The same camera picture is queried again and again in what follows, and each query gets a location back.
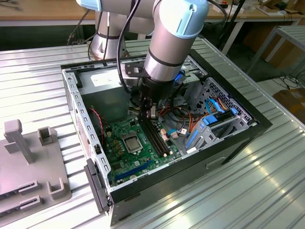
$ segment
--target blue latch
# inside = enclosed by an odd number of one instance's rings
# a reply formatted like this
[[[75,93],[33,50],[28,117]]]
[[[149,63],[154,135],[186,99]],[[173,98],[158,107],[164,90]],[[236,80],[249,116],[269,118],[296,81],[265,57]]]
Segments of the blue latch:
[[[213,103],[213,105],[215,106],[216,110],[221,112],[221,113],[224,113],[224,110],[221,109],[221,107],[219,106],[219,104],[214,100],[214,99],[207,99],[206,102],[205,102],[205,107],[207,109],[207,111],[211,114],[211,109],[209,107],[209,101],[211,103]]]
[[[214,117],[214,115],[207,116],[202,120],[206,125],[209,125],[211,123],[217,122],[217,119]]]
[[[236,108],[231,108],[231,111],[232,111],[232,113],[233,113],[234,115],[237,115],[237,114],[238,114],[238,111],[237,111]]]

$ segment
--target tabletop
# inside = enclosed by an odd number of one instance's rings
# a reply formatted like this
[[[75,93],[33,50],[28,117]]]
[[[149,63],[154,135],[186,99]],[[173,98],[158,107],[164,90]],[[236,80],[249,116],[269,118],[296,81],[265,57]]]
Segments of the tabletop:
[[[150,40],[128,41],[131,56]],[[305,224],[305,126],[206,39],[193,48],[273,124],[234,160],[114,225],[133,228],[295,228]],[[65,96],[60,65],[88,61],[87,45],[0,52],[0,136],[18,118],[23,133],[57,130],[72,198],[11,228],[109,228],[84,172],[86,163]]]
[[[21,11],[0,6],[0,21],[22,21],[22,20],[79,20],[86,9],[79,6],[76,0],[18,0]],[[210,6],[207,20],[222,19],[223,14],[216,12]],[[303,18],[303,15],[292,14],[292,19]],[[91,11],[87,20],[94,20],[94,12]],[[251,12],[240,13],[237,19],[277,19],[284,20],[284,16],[268,16],[258,9]]]

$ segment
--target black cable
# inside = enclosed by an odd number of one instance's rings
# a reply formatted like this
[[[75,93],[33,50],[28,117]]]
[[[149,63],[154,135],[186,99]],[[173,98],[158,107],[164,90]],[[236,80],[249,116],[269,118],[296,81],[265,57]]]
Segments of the black cable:
[[[283,88],[287,89],[287,90],[290,90],[291,88],[297,88],[297,87],[303,87],[304,88],[301,81],[299,80],[299,77],[300,77],[299,75],[303,71],[299,72],[299,74],[296,77],[292,77],[292,76],[289,76],[289,75],[285,74],[284,72],[281,72],[280,76],[272,77],[271,80],[273,82],[275,82],[276,84],[282,86]],[[285,86],[278,83],[277,81],[275,81],[275,79],[280,79],[283,82],[283,84],[285,84]],[[288,80],[288,81],[294,83],[295,85],[289,85],[287,82],[285,82],[285,80]]]
[[[245,0],[241,0],[237,6],[237,9],[234,13],[234,15],[232,16],[230,22],[229,22],[229,25],[225,25],[225,28],[224,28],[224,33],[223,35],[220,37],[220,39],[217,41],[217,44],[216,44],[216,48],[219,49],[221,44],[223,43],[226,35],[228,34],[229,30],[232,28],[233,24],[234,24],[234,21],[240,11],[240,9],[242,8],[243,4],[244,4]]]
[[[91,37],[89,37],[88,39],[86,39],[86,40],[84,41],[84,43],[86,43],[88,40],[90,40],[91,38],[93,38],[93,37],[99,32],[99,27],[100,27],[100,23],[101,23],[101,19],[102,19],[102,14],[103,14],[103,11],[101,11],[101,13],[100,13],[99,20],[98,20],[98,22],[97,22],[97,26],[96,26],[94,35],[92,35]],[[92,41],[91,41],[90,44],[88,45],[88,52],[87,52],[87,53],[88,53],[88,58],[89,58],[89,60],[91,60],[91,58],[90,58],[90,47],[91,47],[91,44],[92,44]]]
[[[216,7],[218,7],[222,11],[222,13],[224,14],[224,18],[220,22],[213,23],[210,26],[216,26],[216,25],[225,24],[225,21],[228,19],[228,14],[225,11],[225,9],[222,8],[217,2],[215,2],[213,0],[207,0],[207,1],[210,2],[211,4],[215,5]]]
[[[130,23],[132,17],[134,16],[135,12],[137,11],[140,2],[141,2],[141,0],[136,1],[136,3],[133,6],[129,16],[127,17],[127,20],[126,20],[126,22],[125,22],[125,24],[122,28],[122,31],[120,33],[119,41],[118,41],[119,43],[118,43],[117,50],[116,50],[116,65],[117,65],[117,68],[118,68],[119,78],[120,78],[121,84],[123,85],[123,87],[125,89],[125,92],[127,92],[127,93],[130,93],[130,91],[129,91],[128,87],[126,86],[126,84],[124,82],[124,79],[123,79],[123,76],[122,76],[120,53],[121,53],[122,40],[123,40],[125,30],[126,30],[127,26],[129,25],[129,23]]]
[[[224,25],[223,25],[223,28],[222,30],[220,31],[219,33],[219,37],[217,39],[217,42],[221,39],[221,37],[224,35],[224,26],[227,24],[227,22],[229,21],[229,18],[230,18],[230,15],[231,15],[231,11],[232,11],[232,8],[233,8],[233,1],[232,1],[232,4],[231,4],[231,8],[230,8],[230,12],[229,12],[229,15],[228,15],[228,18],[227,20],[225,21]]]
[[[82,21],[85,19],[85,17],[87,16],[87,14],[90,12],[90,9],[88,9],[85,14],[82,16],[82,18],[80,19],[80,21],[78,22],[78,24],[76,25],[75,29],[73,30],[72,33],[70,33],[69,38],[67,40],[67,46],[70,44],[70,41],[72,40],[72,38],[75,36],[75,32],[77,30],[77,28],[80,26],[80,24],[82,23]]]
[[[231,12],[232,12],[232,8],[233,8],[233,1],[232,1],[232,4],[231,4],[231,8],[230,8],[230,12],[229,12],[228,18],[225,21],[225,23],[227,23],[229,21],[229,18],[230,18]]]
[[[109,25],[107,25],[106,47],[105,47],[105,50],[104,50],[103,60],[105,60],[105,57],[106,57],[107,46],[108,46],[108,37],[109,37]]]

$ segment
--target power cable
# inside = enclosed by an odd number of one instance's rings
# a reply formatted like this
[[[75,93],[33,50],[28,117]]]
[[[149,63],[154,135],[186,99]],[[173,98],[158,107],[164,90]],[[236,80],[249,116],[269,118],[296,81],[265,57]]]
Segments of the power cable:
[[[104,57],[103,60],[105,60],[106,52],[107,52],[107,46],[108,46],[108,38],[109,38],[109,28],[110,28],[110,13],[107,13],[107,36],[106,36],[106,46],[104,50]]]
[[[78,24],[76,25],[75,29],[73,30],[72,33],[70,33],[69,38],[67,40],[67,46],[70,45],[70,42],[72,40],[72,38],[74,38],[76,30],[78,29],[78,27],[80,26],[80,24],[82,23],[82,21],[85,19],[85,17],[88,15],[88,13],[90,12],[90,9],[88,9],[85,14],[82,16],[82,18],[80,19],[80,21],[78,22]]]
[[[215,5],[216,7],[218,7],[222,13],[224,14],[224,18],[220,21],[220,22],[216,22],[216,23],[213,23],[209,26],[216,26],[216,25],[222,25],[222,24],[225,24],[225,21],[228,19],[228,14],[227,12],[225,11],[224,8],[222,8],[217,2],[213,1],[213,0],[207,0],[209,3]]]
[[[92,39],[92,38],[93,38],[95,35],[97,35],[97,33],[99,32],[99,27],[100,27],[100,24],[101,24],[102,14],[103,14],[103,11],[101,11],[101,13],[100,13],[99,20],[98,20],[98,22],[97,22],[97,26],[96,26],[94,35],[92,35],[91,37],[89,37],[88,39],[86,39],[86,40],[84,41],[84,43],[86,43],[88,40]],[[89,43],[89,45],[88,45],[88,51],[87,51],[89,60],[91,60],[91,57],[90,57],[90,47],[91,47],[91,44],[92,44],[92,41]]]
[[[217,41],[217,44],[216,44],[216,48],[217,48],[217,49],[220,48],[220,46],[221,46],[221,44],[223,43],[223,41],[224,41],[226,35],[228,34],[229,30],[233,27],[233,23],[234,23],[234,21],[235,21],[237,15],[238,15],[240,9],[242,8],[244,2],[245,2],[245,0],[241,0],[241,1],[239,2],[238,6],[237,6],[237,9],[236,9],[234,15],[232,16],[232,18],[231,18],[229,24],[224,26],[224,33],[223,33],[222,36],[220,36],[220,38],[219,38],[219,40]]]
[[[128,89],[128,87],[126,86],[125,82],[124,82],[124,79],[123,79],[123,76],[122,76],[122,69],[121,69],[121,61],[120,61],[120,53],[121,53],[121,46],[122,46],[122,40],[123,40],[123,36],[124,36],[124,33],[127,29],[127,26],[129,25],[132,17],[134,16],[135,12],[137,11],[138,9],[138,6],[140,4],[141,0],[137,0],[135,5],[133,6],[129,16],[127,17],[127,20],[122,28],[122,31],[120,33],[120,36],[119,36],[119,41],[118,41],[118,46],[117,46],[117,50],[116,50],[116,64],[117,64],[117,68],[118,68],[118,74],[119,74],[119,78],[120,78],[120,81],[121,81],[121,84],[123,85],[124,87],[124,90],[125,92],[129,93],[130,94],[130,90]]]

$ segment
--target metal table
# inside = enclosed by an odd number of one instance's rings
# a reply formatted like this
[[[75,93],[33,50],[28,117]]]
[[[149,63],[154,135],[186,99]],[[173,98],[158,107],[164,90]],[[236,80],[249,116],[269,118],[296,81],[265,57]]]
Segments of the metal table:
[[[272,52],[269,55],[273,56],[277,52],[277,50],[281,47],[281,45],[284,43],[285,40],[290,41],[292,44],[294,44],[295,46],[297,46],[298,48],[302,49],[305,52],[305,25],[275,26],[270,32],[267,39],[264,41],[263,45],[260,47],[260,49],[253,57],[248,69],[246,70],[247,74],[249,74],[249,72],[254,68],[259,58],[263,55],[268,45],[277,34],[280,35],[282,38],[278,42],[278,44],[276,44],[275,48],[272,50]],[[298,71],[303,65],[304,63],[300,63],[296,67],[295,72]]]
[[[131,55],[138,55],[147,53],[148,44],[148,40],[131,41],[127,47]],[[232,162],[113,228],[304,228],[305,126],[207,40],[197,38],[193,48],[273,126]],[[72,190],[70,200],[6,229],[108,227],[108,217],[98,213],[83,170],[85,158],[59,67],[87,60],[86,45],[0,52],[1,131],[3,122],[13,118],[23,122],[25,133],[54,127]]]

